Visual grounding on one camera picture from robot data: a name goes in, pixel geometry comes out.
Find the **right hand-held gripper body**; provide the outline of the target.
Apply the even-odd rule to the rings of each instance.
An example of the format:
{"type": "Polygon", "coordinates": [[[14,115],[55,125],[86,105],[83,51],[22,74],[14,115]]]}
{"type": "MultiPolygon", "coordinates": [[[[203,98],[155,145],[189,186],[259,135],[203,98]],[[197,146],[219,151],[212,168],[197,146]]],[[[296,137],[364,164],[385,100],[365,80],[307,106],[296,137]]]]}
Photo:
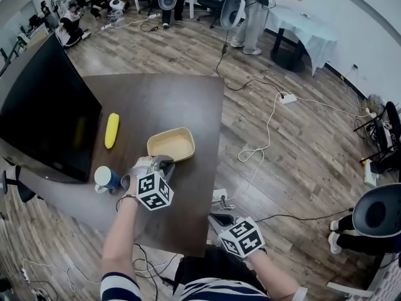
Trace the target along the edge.
{"type": "Polygon", "coordinates": [[[208,221],[224,249],[239,258],[265,246],[262,233],[251,217],[232,212],[210,213],[208,221]]]}

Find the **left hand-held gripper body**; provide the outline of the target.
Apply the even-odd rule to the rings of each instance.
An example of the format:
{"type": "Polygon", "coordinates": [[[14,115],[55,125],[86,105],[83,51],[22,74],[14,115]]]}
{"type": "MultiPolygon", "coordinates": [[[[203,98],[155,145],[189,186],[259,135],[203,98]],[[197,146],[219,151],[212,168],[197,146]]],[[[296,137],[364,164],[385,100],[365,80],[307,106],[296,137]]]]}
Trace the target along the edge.
{"type": "MultiPolygon", "coordinates": [[[[169,186],[169,180],[175,169],[175,163],[170,156],[159,155],[153,157],[153,161],[147,171],[147,175],[138,178],[137,193],[135,196],[124,194],[123,197],[136,199],[149,211],[170,206],[174,192],[169,186]]],[[[127,191],[130,184],[130,169],[122,177],[120,184],[127,191]]]]}

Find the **person's left hand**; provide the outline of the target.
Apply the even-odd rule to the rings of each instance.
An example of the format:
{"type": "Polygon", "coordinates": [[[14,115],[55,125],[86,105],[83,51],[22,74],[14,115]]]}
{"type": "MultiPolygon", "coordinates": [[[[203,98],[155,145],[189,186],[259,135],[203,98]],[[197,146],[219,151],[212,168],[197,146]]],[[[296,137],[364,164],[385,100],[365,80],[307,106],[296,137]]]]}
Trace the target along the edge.
{"type": "Polygon", "coordinates": [[[153,161],[152,156],[140,157],[135,165],[131,168],[128,175],[130,176],[130,184],[125,194],[135,196],[137,193],[138,178],[147,175],[147,171],[153,161]]]}

